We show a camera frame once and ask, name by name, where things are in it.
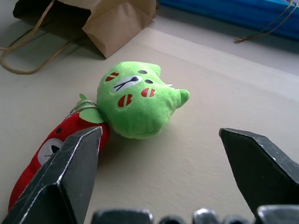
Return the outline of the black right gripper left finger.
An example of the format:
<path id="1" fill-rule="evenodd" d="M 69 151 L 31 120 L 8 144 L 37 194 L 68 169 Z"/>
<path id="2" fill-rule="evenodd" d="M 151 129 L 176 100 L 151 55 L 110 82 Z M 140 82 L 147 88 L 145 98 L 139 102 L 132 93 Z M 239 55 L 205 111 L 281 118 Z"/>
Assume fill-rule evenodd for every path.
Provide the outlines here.
<path id="1" fill-rule="evenodd" d="M 5 224 L 82 224 L 93 192 L 102 128 L 69 136 L 35 174 Z"/>

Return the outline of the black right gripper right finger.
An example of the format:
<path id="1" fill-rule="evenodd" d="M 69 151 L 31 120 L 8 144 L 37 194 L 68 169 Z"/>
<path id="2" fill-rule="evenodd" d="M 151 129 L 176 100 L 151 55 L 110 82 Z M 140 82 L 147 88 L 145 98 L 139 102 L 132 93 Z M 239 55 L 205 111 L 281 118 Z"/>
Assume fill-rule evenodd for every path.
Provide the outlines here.
<path id="1" fill-rule="evenodd" d="M 299 222 L 299 165 L 269 138 L 249 131 L 221 128 L 237 187 L 257 224 Z"/>

